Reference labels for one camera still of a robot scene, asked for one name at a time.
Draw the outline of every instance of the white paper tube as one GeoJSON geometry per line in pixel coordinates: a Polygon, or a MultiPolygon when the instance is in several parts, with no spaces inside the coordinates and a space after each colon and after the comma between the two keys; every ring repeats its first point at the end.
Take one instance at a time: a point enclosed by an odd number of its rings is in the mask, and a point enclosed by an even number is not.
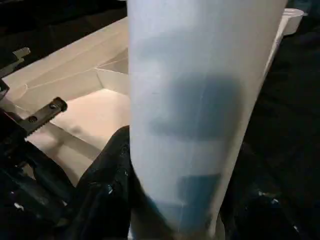
{"type": "Polygon", "coordinates": [[[285,4],[128,1],[132,163],[177,232],[204,228],[234,167],[285,4]]]}

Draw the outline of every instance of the black machine part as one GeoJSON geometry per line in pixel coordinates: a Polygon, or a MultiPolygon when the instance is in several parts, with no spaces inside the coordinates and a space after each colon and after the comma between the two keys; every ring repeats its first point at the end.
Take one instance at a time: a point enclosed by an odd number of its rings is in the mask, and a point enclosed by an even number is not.
{"type": "Polygon", "coordinates": [[[66,108],[67,104],[56,98],[25,120],[0,109],[0,121],[5,126],[0,131],[1,239],[42,235],[60,220],[71,198],[74,187],[64,171],[25,140],[66,108]],[[35,179],[24,172],[27,164],[33,168],[35,179]]]}

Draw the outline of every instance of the bolt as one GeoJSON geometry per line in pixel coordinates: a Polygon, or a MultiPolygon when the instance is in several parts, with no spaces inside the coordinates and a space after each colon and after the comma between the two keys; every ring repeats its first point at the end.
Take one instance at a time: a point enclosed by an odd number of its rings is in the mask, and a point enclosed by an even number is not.
{"type": "Polygon", "coordinates": [[[28,121],[29,121],[30,123],[35,123],[36,121],[38,121],[38,118],[37,118],[36,116],[30,116],[30,117],[28,118],[28,121]]]}
{"type": "Polygon", "coordinates": [[[57,105],[57,104],[54,104],[54,103],[51,103],[51,104],[49,105],[49,107],[50,107],[51,109],[56,109],[56,108],[58,107],[58,105],[57,105]]]}

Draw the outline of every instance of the black cloth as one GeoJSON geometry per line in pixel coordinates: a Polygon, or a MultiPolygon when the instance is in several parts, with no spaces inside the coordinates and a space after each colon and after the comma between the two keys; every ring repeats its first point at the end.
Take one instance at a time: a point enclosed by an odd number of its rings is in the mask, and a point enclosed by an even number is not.
{"type": "Polygon", "coordinates": [[[283,39],[244,141],[320,238],[320,20],[305,17],[283,39]]]}

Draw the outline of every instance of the white container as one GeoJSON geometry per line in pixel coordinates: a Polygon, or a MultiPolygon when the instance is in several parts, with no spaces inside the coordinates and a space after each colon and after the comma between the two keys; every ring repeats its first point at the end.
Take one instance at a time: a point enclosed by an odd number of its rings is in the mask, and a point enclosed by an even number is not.
{"type": "Polygon", "coordinates": [[[227,189],[285,5],[128,1],[131,159],[178,233],[203,230],[227,189]]]}

